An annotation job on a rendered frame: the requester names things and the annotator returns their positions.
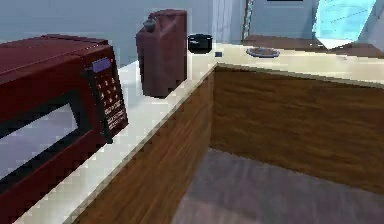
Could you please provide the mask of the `dark red coffee machine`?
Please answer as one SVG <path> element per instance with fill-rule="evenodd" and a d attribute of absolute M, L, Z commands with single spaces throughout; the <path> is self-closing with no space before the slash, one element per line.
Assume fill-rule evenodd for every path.
<path fill-rule="evenodd" d="M 136 34 L 143 94 L 166 98 L 187 79 L 187 12 L 152 12 Z"/>

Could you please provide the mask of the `pale grey room door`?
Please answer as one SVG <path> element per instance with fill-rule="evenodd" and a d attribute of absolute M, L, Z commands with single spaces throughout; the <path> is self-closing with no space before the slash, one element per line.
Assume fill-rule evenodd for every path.
<path fill-rule="evenodd" d="M 211 34 L 216 43 L 239 44 L 246 0 L 213 0 Z"/>

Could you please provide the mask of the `dark red microwave oven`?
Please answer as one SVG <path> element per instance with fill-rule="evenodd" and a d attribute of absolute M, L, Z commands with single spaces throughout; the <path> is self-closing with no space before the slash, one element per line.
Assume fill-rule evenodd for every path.
<path fill-rule="evenodd" d="M 0 44 L 0 224 L 13 224 L 128 124 L 104 39 Z"/>

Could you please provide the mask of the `grey plate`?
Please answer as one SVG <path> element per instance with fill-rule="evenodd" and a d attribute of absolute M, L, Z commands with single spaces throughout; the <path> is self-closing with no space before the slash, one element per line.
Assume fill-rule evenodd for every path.
<path fill-rule="evenodd" d="M 246 50 L 246 53 L 252 57 L 259 57 L 259 58 L 274 58 L 280 55 L 280 52 L 278 50 L 275 50 L 273 48 L 264 48 L 264 47 L 248 48 Z"/>

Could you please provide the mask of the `wooden kitchen counter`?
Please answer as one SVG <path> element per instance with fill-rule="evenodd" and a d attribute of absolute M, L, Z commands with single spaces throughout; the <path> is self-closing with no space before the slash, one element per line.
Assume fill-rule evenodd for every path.
<path fill-rule="evenodd" d="M 121 68 L 128 126 L 13 224 L 170 224 L 209 148 L 384 194 L 384 59 L 218 44 L 188 63 L 165 99 Z"/>

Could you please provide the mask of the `black bowl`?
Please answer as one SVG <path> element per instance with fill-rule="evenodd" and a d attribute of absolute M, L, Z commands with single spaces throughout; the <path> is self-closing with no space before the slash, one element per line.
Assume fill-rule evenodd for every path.
<path fill-rule="evenodd" d="M 206 54 L 212 50 L 212 36 L 192 34 L 188 36 L 188 50 L 195 54 Z"/>

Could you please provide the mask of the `bright blue window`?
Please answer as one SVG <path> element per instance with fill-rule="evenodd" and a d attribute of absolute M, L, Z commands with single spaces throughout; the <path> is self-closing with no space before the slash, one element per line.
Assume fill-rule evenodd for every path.
<path fill-rule="evenodd" d="M 319 0 L 312 31 L 316 38 L 356 41 L 376 0 Z"/>

